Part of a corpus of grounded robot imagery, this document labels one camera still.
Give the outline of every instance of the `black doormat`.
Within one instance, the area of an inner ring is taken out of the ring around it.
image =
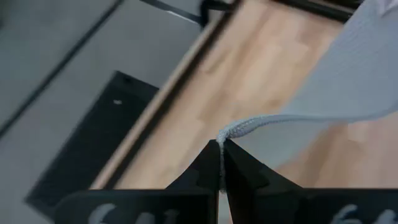
[[[116,72],[26,202],[52,218],[62,198],[89,189],[157,90]]]

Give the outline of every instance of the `printed number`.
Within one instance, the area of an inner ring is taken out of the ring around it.
[[[362,224],[361,220],[358,219],[346,219],[345,217],[358,209],[357,205],[346,205],[333,217],[330,224]],[[396,213],[392,210],[384,210],[373,224],[397,224],[394,221]]]
[[[103,223],[103,219],[110,211],[114,210],[115,208],[116,206],[112,203],[107,203],[96,207],[88,217],[88,224],[106,224]],[[164,213],[164,215],[166,216],[164,224],[176,224],[179,213],[180,212],[177,210],[167,210]],[[149,212],[142,212],[138,216],[135,224],[155,224],[155,221],[156,219],[154,214]]]

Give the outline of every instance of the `gray tile floor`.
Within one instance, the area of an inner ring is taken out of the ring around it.
[[[14,1],[0,30],[0,122],[110,4]],[[126,0],[0,139],[0,222],[47,223],[24,203],[24,197],[112,73],[120,70],[161,87],[199,34],[197,24]]]

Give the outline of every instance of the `gray cloth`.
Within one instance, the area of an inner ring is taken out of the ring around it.
[[[220,131],[219,142],[237,138],[237,144],[275,168],[333,121],[375,119],[396,111],[397,26],[398,11],[380,16],[377,3],[366,0],[282,114],[235,122]]]

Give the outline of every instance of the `white speck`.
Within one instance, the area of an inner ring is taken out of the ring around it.
[[[166,12],[170,13],[171,15],[175,15],[175,16],[181,18],[181,19],[184,19],[184,20],[186,20],[186,21],[192,22],[192,23],[194,23],[194,24],[198,24],[196,21],[193,21],[193,20],[188,19],[188,18],[186,18],[186,17],[180,16],[180,15],[178,15],[178,14],[175,13],[175,12],[172,12],[172,11],[166,11]]]
[[[122,101],[121,100],[113,100],[113,103],[116,105],[122,105]]]

